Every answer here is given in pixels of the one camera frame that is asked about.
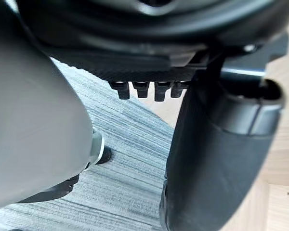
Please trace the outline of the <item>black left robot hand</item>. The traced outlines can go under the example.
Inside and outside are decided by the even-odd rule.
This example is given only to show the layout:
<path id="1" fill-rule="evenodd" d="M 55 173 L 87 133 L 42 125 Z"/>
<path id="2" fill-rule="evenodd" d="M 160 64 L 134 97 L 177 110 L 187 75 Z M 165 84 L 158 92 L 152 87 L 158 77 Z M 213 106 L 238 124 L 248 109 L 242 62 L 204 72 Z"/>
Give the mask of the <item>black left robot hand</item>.
<path id="1" fill-rule="evenodd" d="M 155 101 L 183 98 L 160 201 L 166 231 L 218 231 L 267 157 L 286 97 L 289 0 L 19 0 L 39 49 Z"/>

